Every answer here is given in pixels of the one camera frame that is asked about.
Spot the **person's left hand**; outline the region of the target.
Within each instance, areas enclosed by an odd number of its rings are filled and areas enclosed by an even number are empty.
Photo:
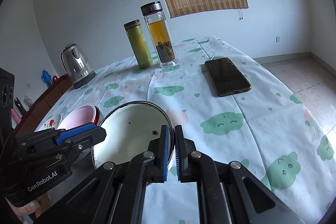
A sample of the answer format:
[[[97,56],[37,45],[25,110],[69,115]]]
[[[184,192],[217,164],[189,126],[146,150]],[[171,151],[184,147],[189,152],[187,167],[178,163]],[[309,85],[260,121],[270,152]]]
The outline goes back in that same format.
[[[25,215],[34,214],[35,217],[38,218],[51,207],[50,199],[47,193],[41,195],[36,200],[31,201],[23,207],[15,207],[8,199],[6,199],[6,201],[21,223],[24,224],[28,223],[24,219]]]

